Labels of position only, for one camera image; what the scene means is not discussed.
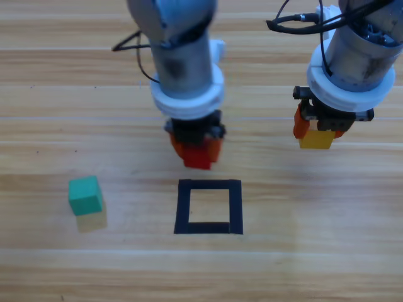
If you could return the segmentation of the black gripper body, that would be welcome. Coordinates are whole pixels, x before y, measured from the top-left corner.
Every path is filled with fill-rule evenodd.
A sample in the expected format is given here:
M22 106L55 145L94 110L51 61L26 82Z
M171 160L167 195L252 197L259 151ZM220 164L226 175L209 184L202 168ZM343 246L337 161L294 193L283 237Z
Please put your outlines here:
M179 143L202 145L206 138L221 139L226 134L225 125L221 122L222 111L216 109L213 113L195 120L167 120L164 129L172 134Z
M308 86L295 86L293 98L300 100L302 117L305 120L317 120L319 131L348 131L356 121L371 121L374 109L354 113L334 109L319 100Z

